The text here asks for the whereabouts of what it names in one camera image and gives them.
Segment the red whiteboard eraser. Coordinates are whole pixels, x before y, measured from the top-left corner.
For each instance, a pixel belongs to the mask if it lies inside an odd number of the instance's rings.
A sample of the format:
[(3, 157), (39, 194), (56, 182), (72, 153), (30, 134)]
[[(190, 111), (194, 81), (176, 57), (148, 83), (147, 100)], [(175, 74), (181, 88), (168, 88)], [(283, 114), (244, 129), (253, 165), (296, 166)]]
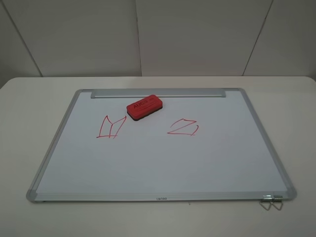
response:
[(126, 110), (133, 120), (138, 121), (162, 108), (163, 102), (156, 95), (150, 95), (128, 105)]

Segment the silver framed whiteboard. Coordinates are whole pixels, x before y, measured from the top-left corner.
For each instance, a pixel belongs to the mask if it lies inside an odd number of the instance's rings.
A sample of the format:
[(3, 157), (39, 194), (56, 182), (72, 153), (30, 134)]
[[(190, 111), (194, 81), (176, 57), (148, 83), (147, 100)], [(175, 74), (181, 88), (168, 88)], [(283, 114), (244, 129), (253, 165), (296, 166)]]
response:
[(261, 200), (296, 197), (249, 97), (159, 98), (138, 121), (143, 98), (92, 99), (77, 90), (27, 191), (31, 202)]

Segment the silver marker tray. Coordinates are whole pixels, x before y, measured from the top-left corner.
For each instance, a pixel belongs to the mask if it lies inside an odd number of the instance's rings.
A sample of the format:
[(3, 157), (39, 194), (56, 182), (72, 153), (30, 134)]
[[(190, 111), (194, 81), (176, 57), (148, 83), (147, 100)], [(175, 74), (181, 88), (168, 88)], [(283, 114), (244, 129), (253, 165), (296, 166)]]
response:
[(92, 99), (103, 98), (144, 98), (156, 95), (159, 98), (175, 97), (219, 97), (225, 98), (226, 93), (221, 88), (158, 88), (158, 89), (94, 89)]

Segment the left metal hanging clip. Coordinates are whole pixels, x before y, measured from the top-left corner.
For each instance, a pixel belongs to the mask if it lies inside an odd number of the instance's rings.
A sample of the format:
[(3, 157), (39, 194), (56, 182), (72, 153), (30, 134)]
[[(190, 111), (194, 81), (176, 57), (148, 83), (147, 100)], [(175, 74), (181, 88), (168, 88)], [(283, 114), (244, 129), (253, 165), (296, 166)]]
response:
[(266, 210), (269, 211), (272, 206), (272, 196), (271, 195), (263, 195), (259, 204)]

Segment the metal hanging clip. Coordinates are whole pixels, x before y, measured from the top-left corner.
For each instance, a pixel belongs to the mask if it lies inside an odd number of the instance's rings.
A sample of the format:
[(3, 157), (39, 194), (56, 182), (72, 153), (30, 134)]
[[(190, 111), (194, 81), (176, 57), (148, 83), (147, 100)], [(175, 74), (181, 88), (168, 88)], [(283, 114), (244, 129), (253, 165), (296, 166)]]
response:
[(269, 211), (272, 206), (272, 196), (271, 195), (263, 195), (259, 204), (266, 210)]
[(281, 211), (283, 208), (283, 196), (275, 195), (272, 197), (270, 201), (271, 206), (273, 206), (276, 210)]

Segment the right metal hanging clip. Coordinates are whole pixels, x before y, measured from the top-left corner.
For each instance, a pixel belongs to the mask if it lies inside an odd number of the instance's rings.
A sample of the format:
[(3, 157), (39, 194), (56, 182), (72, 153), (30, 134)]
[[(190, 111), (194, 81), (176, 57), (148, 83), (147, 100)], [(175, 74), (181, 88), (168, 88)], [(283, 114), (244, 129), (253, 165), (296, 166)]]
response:
[(270, 201), (271, 206), (273, 206), (276, 210), (281, 211), (283, 208), (283, 196), (275, 195), (272, 197)]

